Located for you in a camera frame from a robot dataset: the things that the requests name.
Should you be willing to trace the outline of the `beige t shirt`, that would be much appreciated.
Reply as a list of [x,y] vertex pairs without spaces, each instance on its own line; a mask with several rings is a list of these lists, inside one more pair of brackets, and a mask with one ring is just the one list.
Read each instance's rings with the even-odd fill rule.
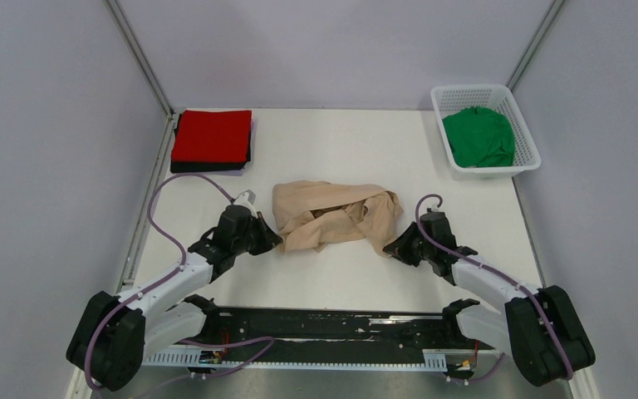
[[297,180],[273,187],[272,213],[283,254],[365,239],[383,256],[398,237],[403,208],[398,195],[380,185]]

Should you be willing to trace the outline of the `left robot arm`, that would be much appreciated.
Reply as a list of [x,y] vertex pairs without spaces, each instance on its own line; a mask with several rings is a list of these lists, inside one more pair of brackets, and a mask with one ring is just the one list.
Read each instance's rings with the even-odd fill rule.
[[203,310],[194,291],[229,271],[238,256],[265,254],[281,243],[261,213],[243,205],[227,206],[217,225],[156,280],[115,295],[95,294],[67,347],[66,360],[94,387],[114,392],[127,385],[151,355],[188,337],[214,342],[222,323]]

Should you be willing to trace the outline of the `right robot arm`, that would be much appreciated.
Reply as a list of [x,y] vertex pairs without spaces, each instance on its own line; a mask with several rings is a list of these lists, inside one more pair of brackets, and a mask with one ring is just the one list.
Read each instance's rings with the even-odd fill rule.
[[570,379],[596,353],[567,292],[522,283],[459,245],[445,213],[422,214],[383,251],[403,264],[427,263],[435,275],[476,295],[444,308],[441,335],[452,347],[483,342],[513,359],[535,387]]

